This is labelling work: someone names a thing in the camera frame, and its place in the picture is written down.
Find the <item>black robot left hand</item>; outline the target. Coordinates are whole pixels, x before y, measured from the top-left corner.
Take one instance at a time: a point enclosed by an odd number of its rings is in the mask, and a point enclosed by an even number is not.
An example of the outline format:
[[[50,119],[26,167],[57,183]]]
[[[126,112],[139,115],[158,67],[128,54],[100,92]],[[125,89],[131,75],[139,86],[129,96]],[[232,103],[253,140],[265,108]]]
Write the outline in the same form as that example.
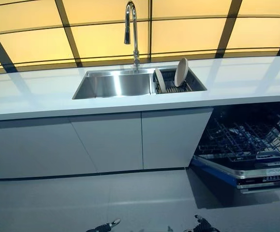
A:
[[[89,229],[87,232],[110,232],[113,227],[117,226],[121,222],[121,219],[117,218],[112,222],[97,226],[96,228]]]

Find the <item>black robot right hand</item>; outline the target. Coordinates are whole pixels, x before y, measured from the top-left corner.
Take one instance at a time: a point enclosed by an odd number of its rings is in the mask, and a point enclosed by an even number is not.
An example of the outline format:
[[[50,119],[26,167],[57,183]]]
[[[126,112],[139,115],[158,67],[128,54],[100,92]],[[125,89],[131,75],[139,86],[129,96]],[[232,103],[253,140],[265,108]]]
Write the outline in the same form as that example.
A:
[[[197,219],[198,225],[192,229],[184,230],[185,232],[220,232],[217,228],[212,227],[204,217],[200,215],[195,215],[194,217]]]

